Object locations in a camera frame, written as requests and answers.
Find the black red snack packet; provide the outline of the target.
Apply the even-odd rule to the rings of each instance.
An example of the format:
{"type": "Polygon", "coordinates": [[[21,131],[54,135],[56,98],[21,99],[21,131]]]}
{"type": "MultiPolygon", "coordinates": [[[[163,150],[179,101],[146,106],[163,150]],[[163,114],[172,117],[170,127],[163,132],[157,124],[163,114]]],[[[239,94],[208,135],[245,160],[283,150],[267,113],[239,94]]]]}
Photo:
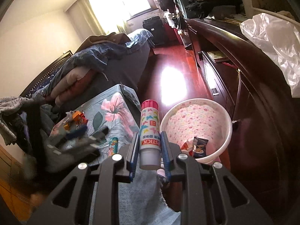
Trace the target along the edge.
{"type": "Polygon", "coordinates": [[[208,140],[199,137],[187,140],[181,147],[181,151],[190,155],[193,158],[206,157],[206,146],[208,140]]]}

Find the glue stick pink cap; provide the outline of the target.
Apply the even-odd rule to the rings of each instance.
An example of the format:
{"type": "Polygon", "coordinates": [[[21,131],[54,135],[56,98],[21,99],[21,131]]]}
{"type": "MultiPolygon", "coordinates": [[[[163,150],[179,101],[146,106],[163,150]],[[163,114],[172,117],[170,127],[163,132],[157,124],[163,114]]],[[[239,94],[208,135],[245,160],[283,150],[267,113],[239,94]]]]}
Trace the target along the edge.
{"type": "Polygon", "coordinates": [[[158,170],[161,167],[159,105],[155,100],[145,100],[141,105],[139,167],[158,170]]]}

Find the pink floral trash bin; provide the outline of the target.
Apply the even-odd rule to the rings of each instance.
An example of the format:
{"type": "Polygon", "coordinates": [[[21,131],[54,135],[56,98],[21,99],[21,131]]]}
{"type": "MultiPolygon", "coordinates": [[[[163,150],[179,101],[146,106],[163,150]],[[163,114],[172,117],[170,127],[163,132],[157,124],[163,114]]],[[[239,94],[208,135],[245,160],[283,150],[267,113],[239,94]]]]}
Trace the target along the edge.
{"type": "Polygon", "coordinates": [[[232,136],[232,121],[223,106],[203,98],[184,100],[163,117],[160,131],[167,133],[169,142],[184,152],[192,151],[195,137],[206,139],[206,156],[196,160],[211,165],[220,161],[232,136]]]}

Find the grey blue clothes pile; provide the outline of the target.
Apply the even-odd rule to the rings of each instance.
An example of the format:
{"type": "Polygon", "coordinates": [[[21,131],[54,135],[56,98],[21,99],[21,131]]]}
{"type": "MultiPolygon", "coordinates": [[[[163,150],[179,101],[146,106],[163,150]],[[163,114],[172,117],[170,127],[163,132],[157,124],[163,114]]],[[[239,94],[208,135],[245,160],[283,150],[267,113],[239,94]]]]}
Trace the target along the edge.
{"type": "Polygon", "coordinates": [[[46,104],[43,100],[29,99],[25,97],[3,97],[1,98],[1,136],[6,145],[17,144],[27,154],[32,152],[29,140],[28,117],[30,107],[38,107],[41,123],[35,123],[41,134],[47,138],[54,123],[58,120],[58,114],[53,112],[53,106],[46,104]]]}

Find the green floral table cloth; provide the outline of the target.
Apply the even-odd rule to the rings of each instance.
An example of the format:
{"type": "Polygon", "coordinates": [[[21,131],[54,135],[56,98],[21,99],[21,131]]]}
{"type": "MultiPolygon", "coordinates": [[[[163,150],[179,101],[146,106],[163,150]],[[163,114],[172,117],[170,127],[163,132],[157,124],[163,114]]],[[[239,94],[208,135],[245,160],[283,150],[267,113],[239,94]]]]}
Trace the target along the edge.
{"type": "MultiPolygon", "coordinates": [[[[108,134],[97,149],[100,156],[89,166],[101,164],[109,156],[109,142],[118,139],[117,147],[129,145],[139,131],[140,103],[134,89],[117,84],[100,94],[84,91],[60,105],[59,110],[83,111],[88,119],[88,136],[107,127],[108,134]]],[[[165,177],[156,171],[136,169],[131,183],[118,185],[120,224],[179,224],[181,214],[167,206],[161,191],[165,177]]]]}

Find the dark wooden cabinet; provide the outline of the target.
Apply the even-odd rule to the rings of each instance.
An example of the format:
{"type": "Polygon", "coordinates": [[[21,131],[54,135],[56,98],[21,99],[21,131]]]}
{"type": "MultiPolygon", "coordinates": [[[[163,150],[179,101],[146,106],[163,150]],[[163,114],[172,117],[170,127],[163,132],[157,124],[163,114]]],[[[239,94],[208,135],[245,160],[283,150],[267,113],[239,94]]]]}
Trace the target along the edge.
{"type": "Polygon", "coordinates": [[[187,19],[212,98],[229,113],[232,174],[275,224],[299,224],[299,99],[238,26],[187,19]]]}

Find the dark wooden bed headboard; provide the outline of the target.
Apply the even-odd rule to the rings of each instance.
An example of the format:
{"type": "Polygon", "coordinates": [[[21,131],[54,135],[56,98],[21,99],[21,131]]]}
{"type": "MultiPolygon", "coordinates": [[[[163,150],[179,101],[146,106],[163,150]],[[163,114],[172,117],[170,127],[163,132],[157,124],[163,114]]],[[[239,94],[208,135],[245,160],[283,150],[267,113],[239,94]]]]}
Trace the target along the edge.
{"type": "Polygon", "coordinates": [[[20,96],[24,98],[31,98],[38,89],[43,88],[52,80],[52,78],[72,55],[73,53],[71,50],[69,50],[52,62],[38,76],[36,76],[36,78],[34,78],[34,80],[25,88],[20,96]]]}

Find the folded quilt pile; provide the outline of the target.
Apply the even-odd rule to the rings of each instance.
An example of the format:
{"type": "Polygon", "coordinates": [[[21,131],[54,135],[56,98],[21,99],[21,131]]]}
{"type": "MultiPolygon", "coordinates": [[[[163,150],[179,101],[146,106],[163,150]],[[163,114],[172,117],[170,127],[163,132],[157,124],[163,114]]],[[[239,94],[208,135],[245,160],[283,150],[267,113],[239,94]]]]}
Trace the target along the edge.
{"type": "Polygon", "coordinates": [[[141,49],[145,43],[154,46],[153,34],[140,28],[130,34],[112,32],[106,35],[91,35],[87,37],[63,66],[54,74],[44,87],[36,90],[31,98],[45,99],[55,86],[76,67],[85,67],[97,73],[103,73],[111,59],[120,59],[141,49]]]}

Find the black suitcase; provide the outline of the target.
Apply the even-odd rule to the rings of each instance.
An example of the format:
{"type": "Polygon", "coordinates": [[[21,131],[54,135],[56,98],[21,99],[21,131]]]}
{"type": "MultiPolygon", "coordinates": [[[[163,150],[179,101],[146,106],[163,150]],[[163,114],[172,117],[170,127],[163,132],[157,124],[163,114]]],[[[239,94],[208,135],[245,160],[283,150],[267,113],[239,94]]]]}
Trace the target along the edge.
{"type": "Polygon", "coordinates": [[[143,20],[142,26],[153,35],[152,41],[154,45],[159,46],[166,44],[168,39],[167,34],[159,16],[153,16],[143,20]]]}

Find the white plastic bag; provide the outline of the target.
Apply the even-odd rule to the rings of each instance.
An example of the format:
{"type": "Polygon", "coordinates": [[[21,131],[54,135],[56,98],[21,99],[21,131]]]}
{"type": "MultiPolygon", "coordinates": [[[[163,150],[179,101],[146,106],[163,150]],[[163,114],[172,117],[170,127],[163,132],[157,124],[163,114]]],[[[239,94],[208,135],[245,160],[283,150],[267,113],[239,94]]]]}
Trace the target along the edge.
{"type": "Polygon", "coordinates": [[[293,98],[299,98],[299,27],[260,13],[240,24],[242,34],[282,71],[293,98]]]}

